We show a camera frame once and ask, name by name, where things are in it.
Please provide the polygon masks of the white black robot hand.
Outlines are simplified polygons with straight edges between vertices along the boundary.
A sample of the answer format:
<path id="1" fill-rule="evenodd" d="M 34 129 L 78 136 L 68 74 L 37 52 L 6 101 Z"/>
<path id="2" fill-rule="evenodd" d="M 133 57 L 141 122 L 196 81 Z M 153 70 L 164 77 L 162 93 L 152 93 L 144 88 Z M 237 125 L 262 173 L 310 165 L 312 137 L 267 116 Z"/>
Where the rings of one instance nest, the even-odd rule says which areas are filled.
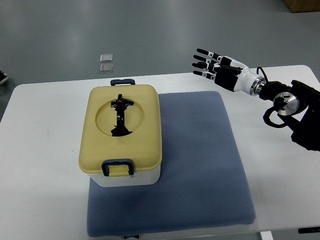
<path id="1" fill-rule="evenodd" d="M 196 51 L 200 55 L 193 56 L 198 61 L 192 64 L 196 68 L 193 74 L 209 79 L 228 91 L 242 91 L 256 96 L 267 82 L 263 76 L 251 72 L 248 66 L 229 56 L 201 48 Z"/>

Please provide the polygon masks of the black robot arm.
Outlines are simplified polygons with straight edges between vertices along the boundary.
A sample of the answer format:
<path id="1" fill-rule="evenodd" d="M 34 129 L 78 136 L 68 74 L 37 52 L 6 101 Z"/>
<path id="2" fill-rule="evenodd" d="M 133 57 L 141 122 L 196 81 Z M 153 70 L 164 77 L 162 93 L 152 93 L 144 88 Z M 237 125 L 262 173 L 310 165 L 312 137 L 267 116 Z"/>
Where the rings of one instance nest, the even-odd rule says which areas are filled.
<path id="1" fill-rule="evenodd" d="M 270 100 L 273 106 L 263 115 L 264 122 L 273 128 L 288 127 L 291 140 L 309 151 L 320 150 L 320 92 L 303 82 L 292 80 L 291 86 L 269 81 L 262 67 L 264 82 L 255 93 L 262 100 Z"/>

